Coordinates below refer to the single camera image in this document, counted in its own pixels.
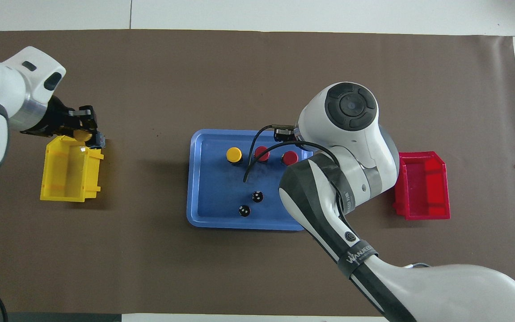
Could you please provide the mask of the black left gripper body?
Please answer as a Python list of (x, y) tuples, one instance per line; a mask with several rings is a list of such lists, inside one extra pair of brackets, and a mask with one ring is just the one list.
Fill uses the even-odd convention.
[(21, 134), (33, 136), (74, 136), (74, 132), (82, 130), (80, 119), (69, 114), (73, 112), (61, 102), (57, 96), (51, 96), (44, 116), (31, 128), (20, 131)]

